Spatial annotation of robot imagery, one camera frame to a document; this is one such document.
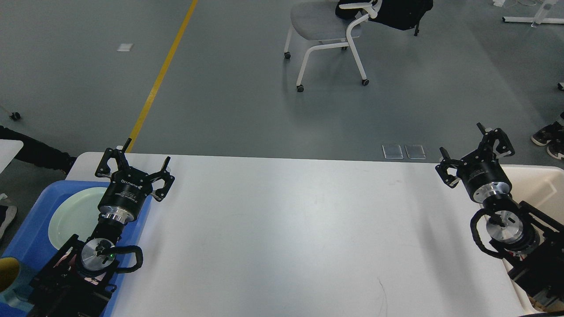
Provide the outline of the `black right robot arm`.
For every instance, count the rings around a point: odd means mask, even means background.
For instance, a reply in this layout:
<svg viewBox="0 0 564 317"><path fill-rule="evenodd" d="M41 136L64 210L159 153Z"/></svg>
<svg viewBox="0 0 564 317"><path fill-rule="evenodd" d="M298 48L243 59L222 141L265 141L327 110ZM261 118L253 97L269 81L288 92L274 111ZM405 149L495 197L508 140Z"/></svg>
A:
<svg viewBox="0 0 564 317"><path fill-rule="evenodd" d="M477 124L482 139L477 148L455 160L440 148L435 167L443 183L462 183L471 201L481 208L471 217L471 236L483 253L506 260L509 278L532 304L538 317L563 315L563 225L526 201L514 200L500 157L513 156L514 147L500 128Z"/></svg>

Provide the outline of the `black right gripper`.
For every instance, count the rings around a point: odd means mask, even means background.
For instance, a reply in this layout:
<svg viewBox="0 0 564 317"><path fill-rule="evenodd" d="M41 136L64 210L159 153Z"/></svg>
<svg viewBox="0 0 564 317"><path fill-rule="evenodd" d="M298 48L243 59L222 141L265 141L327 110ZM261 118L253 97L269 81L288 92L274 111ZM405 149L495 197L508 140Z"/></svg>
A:
<svg viewBox="0 0 564 317"><path fill-rule="evenodd" d="M509 194L512 190L499 160L514 156L515 149L502 129L485 128L481 123L477 123L477 128L482 133L482 140L475 153L454 160L444 147L439 147L441 160L435 170L449 188L455 188L461 180L471 200L483 203L490 196ZM455 169L456 175L449 174L449 169Z"/></svg>

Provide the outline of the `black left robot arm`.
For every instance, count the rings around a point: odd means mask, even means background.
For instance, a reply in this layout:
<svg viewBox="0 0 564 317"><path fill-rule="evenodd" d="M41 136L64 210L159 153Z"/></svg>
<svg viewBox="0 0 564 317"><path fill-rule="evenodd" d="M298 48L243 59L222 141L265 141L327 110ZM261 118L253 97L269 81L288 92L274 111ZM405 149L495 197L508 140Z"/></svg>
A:
<svg viewBox="0 0 564 317"><path fill-rule="evenodd" d="M31 279L29 317L99 317L117 285L114 275L132 273L143 265L137 245L119 246L125 227L136 221L147 197L163 201L175 178L167 157L159 171L149 174L129 165L125 150L107 148L95 171L110 183L97 205L97 225L85 241L72 235Z"/></svg>

